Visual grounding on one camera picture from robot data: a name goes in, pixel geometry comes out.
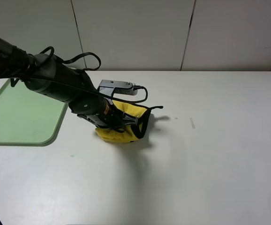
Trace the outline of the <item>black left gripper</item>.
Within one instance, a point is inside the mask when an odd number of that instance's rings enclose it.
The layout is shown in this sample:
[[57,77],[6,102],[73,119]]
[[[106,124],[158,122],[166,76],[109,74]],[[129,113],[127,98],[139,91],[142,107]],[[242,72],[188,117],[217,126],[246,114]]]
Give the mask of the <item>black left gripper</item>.
[[127,125],[138,124],[138,118],[128,113],[115,114],[118,111],[114,106],[108,103],[96,108],[87,109],[86,111],[79,112],[78,118],[84,119],[97,128],[123,128]]

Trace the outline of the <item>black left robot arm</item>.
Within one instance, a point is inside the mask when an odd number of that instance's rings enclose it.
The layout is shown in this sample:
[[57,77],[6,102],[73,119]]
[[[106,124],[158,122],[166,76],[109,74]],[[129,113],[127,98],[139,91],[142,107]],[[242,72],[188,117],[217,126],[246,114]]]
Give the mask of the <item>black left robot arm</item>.
[[22,81],[27,89],[67,104],[73,114],[98,128],[122,133],[127,125],[138,124],[137,117],[100,93],[86,72],[66,67],[51,46],[32,55],[0,38],[0,79],[9,79],[12,87]]

